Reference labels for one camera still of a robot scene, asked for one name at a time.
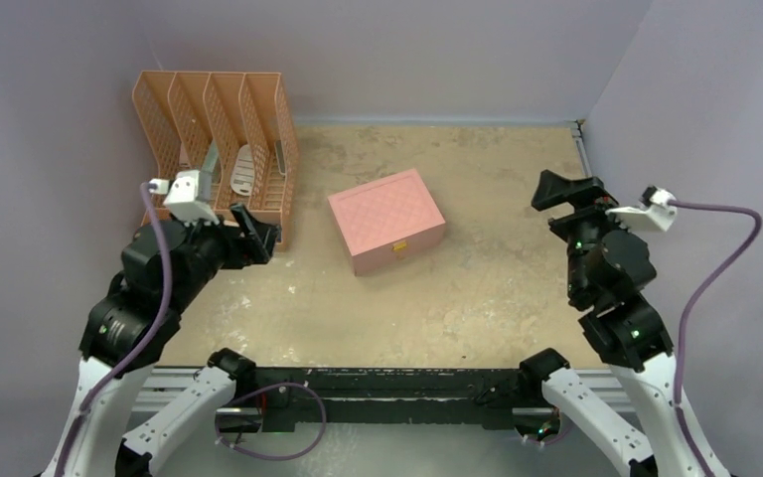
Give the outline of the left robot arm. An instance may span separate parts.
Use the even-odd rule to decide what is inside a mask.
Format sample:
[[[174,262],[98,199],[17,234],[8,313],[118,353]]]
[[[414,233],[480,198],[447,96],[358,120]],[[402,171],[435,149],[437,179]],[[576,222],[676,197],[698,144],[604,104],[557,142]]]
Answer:
[[[79,343],[78,384],[46,476],[155,476],[198,422],[224,403],[256,393],[255,364],[236,352],[213,353],[200,377],[143,424],[128,422],[146,380],[183,312],[222,269],[266,264],[281,236],[242,204],[233,224],[148,223],[122,251],[122,269],[90,310]]]

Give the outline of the pink jewelry box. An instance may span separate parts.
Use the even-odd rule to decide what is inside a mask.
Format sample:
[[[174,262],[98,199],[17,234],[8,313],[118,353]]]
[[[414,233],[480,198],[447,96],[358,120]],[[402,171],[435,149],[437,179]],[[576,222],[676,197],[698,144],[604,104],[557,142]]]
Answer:
[[[443,240],[446,220],[415,169],[328,197],[355,276],[426,251]]]

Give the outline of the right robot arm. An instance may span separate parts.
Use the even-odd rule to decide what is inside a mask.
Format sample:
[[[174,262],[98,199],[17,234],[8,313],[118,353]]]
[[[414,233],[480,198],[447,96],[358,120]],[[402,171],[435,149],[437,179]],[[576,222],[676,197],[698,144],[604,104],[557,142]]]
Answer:
[[[642,294],[657,272],[641,232],[671,227],[678,214],[674,196],[652,186],[639,206],[623,207],[596,177],[572,180],[542,171],[533,208],[563,204],[571,212],[548,226],[566,244],[568,302],[580,312],[587,343],[620,384],[638,423],[596,395],[553,349],[522,361],[521,397],[554,407],[622,476],[726,475],[687,399],[666,325]]]

